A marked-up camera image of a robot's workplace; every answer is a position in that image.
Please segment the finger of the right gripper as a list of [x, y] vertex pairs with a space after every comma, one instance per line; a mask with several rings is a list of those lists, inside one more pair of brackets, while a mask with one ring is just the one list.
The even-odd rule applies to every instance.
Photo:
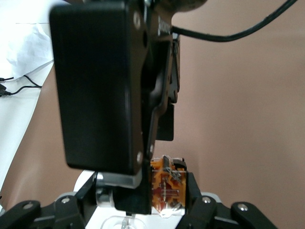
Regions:
[[159, 107], [145, 108], [142, 113], [143, 160], [142, 180], [135, 189], [118, 187], [114, 191], [114, 205], [117, 210], [129, 214], [151, 214], [152, 207], [152, 169], [150, 160], [153, 156], [155, 141], [159, 140], [159, 129], [163, 129], [160, 119], [165, 110]]

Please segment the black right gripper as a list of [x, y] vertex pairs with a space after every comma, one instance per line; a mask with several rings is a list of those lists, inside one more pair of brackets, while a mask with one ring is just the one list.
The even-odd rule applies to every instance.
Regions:
[[174, 104], [180, 90], [179, 35], [173, 0], [132, 1], [132, 110], [166, 111], [156, 140], [174, 139]]

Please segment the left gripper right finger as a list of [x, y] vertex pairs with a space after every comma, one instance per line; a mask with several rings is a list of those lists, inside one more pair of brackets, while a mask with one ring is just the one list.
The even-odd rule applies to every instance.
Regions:
[[184, 229], [275, 229], [255, 205], [235, 202], [229, 208], [212, 194], [202, 194], [193, 173], [187, 175]]

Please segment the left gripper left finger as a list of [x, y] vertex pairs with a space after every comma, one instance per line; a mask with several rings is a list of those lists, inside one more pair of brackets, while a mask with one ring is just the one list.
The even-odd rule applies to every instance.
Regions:
[[26, 200], [13, 206], [0, 217], [2, 229], [84, 229], [93, 216], [96, 177], [93, 173], [73, 195], [63, 195], [42, 207], [39, 201]]

